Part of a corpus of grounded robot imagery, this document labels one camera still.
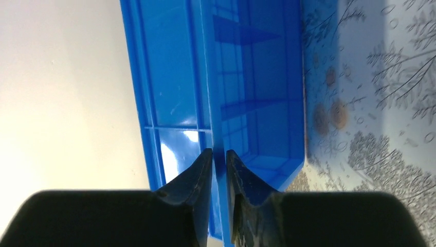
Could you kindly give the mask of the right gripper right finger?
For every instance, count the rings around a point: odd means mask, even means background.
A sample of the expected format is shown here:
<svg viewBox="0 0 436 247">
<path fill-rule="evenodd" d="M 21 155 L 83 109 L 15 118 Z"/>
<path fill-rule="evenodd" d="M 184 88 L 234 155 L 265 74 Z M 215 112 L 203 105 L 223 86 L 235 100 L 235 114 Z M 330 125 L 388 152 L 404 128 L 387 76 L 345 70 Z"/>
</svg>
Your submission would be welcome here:
<svg viewBox="0 0 436 247">
<path fill-rule="evenodd" d="M 235 246 L 425 246 L 405 206 L 384 192 L 280 192 L 226 153 Z"/>
</svg>

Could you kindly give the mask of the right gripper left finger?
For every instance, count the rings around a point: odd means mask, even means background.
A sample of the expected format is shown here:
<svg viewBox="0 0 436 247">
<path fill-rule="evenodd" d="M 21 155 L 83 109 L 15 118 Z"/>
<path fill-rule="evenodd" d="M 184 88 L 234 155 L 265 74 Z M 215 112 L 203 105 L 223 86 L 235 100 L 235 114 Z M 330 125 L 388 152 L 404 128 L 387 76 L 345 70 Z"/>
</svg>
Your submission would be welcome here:
<svg viewBox="0 0 436 247">
<path fill-rule="evenodd" d="M 205 149 L 156 191 L 39 191 L 19 208 L 1 246 L 206 246 L 212 158 Z"/>
</svg>

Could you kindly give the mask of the blue divided plastic tray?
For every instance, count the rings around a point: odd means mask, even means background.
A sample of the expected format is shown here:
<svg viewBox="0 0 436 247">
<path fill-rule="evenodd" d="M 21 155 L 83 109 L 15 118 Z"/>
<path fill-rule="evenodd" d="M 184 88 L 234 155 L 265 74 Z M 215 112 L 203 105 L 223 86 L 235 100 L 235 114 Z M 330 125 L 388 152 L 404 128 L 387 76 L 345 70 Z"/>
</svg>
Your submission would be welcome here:
<svg viewBox="0 0 436 247">
<path fill-rule="evenodd" d="M 231 246 L 225 153 L 285 190 L 303 166 L 303 44 L 336 1 L 121 1 L 150 188 L 213 149 L 208 235 Z"/>
</svg>

